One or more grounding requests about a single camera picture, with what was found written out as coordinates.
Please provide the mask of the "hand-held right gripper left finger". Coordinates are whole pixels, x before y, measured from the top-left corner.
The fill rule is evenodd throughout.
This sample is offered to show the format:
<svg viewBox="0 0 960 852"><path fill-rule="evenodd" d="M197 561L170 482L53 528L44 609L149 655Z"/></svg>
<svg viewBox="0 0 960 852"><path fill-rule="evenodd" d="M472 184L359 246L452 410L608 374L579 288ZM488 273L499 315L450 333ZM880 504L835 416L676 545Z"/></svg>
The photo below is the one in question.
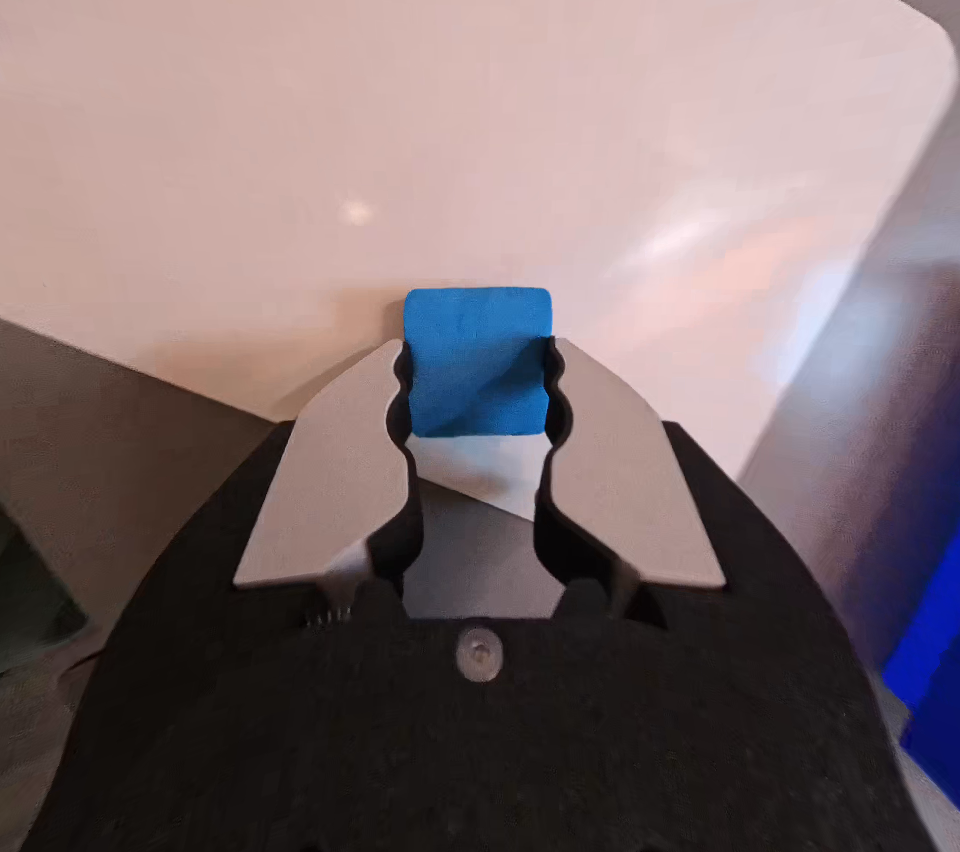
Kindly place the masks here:
<svg viewBox="0 0 960 852"><path fill-rule="evenodd" d="M362 584L415 558L409 348L389 340L296 417L245 550L240 590L306 584L347 618Z"/></svg>

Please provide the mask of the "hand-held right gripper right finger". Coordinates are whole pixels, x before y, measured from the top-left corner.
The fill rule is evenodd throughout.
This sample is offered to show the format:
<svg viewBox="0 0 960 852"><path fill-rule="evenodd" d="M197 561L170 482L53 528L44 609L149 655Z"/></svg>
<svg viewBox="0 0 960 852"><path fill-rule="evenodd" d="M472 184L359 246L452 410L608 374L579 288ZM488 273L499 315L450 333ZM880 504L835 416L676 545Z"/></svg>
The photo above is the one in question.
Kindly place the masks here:
<svg viewBox="0 0 960 852"><path fill-rule="evenodd" d="M662 619L659 585L717 593L727 579L665 424L571 341L544 356L550 448L534 501L534 551L564 586L592 580L617 618Z"/></svg>

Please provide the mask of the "blue foam eraser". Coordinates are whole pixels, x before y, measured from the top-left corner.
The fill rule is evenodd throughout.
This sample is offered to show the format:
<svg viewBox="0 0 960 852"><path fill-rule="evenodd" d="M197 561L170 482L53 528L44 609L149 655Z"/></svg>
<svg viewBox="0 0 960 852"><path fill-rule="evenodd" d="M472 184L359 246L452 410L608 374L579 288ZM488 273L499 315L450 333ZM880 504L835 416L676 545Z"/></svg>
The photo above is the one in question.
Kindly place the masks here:
<svg viewBox="0 0 960 852"><path fill-rule="evenodd" d="M415 289L403 310L413 433L420 438L545 431L553 303L543 288Z"/></svg>

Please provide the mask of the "blue plastic bin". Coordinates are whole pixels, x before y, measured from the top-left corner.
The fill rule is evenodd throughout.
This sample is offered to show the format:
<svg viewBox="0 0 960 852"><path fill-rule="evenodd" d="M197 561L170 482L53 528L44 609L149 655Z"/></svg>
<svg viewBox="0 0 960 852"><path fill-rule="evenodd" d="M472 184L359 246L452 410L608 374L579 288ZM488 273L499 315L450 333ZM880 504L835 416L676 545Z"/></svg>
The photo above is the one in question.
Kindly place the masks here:
<svg viewBox="0 0 960 852"><path fill-rule="evenodd" d="M959 535L930 577L918 608L887 660L885 685L910 717L901 747L959 806Z"/></svg>

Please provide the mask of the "white whiteboard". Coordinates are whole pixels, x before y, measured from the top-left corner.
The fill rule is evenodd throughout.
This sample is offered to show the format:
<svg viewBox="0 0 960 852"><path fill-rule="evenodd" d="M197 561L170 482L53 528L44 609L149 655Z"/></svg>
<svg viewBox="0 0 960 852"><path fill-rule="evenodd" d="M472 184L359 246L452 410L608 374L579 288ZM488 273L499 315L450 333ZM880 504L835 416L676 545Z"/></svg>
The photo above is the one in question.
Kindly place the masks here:
<svg viewBox="0 0 960 852"><path fill-rule="evenodd" d="M958 84L899 0L1 0L2 318L264 418L416 287L746 464Z"/></svg>

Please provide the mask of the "person's green sweatshirt torso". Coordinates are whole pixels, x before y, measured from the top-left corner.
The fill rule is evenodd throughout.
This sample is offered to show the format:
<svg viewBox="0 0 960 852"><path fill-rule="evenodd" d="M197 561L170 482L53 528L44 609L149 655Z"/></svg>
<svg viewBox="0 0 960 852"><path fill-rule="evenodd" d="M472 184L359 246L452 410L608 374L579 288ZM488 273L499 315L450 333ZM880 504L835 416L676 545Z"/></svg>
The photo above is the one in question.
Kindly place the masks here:
<svg viewBox="0 0 960 852"><path fill-rule="evenodd" d="M1 673L71 641L89 618L1 511Z"/></svg>

